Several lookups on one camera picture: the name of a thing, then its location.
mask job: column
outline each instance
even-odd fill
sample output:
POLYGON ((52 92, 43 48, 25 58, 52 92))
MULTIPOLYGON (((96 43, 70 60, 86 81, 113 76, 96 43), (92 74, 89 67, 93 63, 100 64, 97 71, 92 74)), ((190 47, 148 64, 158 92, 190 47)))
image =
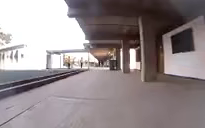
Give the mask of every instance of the column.
POLYGON ((116 48, 116 62, 117 70, 121 70, 121 55, 119 48, 116 48))
POLYGON ((130 54, 129 54, 129 42, 122 41, 122 71, 123 73, 130 73, 130 54))
POLYGON ((148 17, 141 17, 138 20, 142 64, 141 80, 143 82, 153 81, 157 75, 155 22, 148 17))
POLYGON ((52 68, 52 58, 51 54, 47 55, 47 64, 46 64, 46 69, 51 69, 52 68))

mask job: ceiling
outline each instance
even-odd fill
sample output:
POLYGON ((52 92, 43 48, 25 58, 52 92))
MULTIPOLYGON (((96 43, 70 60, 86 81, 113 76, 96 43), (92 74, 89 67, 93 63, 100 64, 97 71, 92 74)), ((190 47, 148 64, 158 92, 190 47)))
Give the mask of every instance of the ceiling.
POLYGON ((163 19, 178 26, 205 11, 205 0, 65 1, 69 6, 68 16, 77 19, 91 44, 97 43, 94 40, 105 44, 113 44, 107 40, 140 40, 138 17, 141 16, 163 19))

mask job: bright sky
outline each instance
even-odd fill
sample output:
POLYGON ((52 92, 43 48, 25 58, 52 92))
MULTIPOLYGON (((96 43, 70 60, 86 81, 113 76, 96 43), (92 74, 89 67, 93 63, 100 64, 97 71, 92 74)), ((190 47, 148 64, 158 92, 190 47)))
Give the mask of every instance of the bright sky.
POLYGON ((13 44, 42 50, 83 48, 84 33, 67 16, 64 0, 0 0, 0 26, 13 44))

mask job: dark screen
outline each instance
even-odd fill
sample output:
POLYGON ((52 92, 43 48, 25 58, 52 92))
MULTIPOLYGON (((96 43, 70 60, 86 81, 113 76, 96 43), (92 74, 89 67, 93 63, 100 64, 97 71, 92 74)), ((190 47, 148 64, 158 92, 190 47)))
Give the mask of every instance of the dark screen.
POLYGON ((172 53, 194 51, 192 29, 186 29, 171 37, 172 53))

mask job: concrete platform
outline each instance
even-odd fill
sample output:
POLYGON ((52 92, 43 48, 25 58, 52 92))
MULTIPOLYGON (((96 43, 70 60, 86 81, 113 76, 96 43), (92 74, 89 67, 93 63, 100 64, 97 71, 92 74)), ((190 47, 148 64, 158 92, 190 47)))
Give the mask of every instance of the concrete platform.
POLYGON ((205 128, 205 81, 88 71, 1 100, 0 128, 205 128))
POLYGON ((0 83, 25 80, 33 77, 47 76, 56 73, 70 71, 72 69, 50 69, 50 70, 0 70, 0 83))

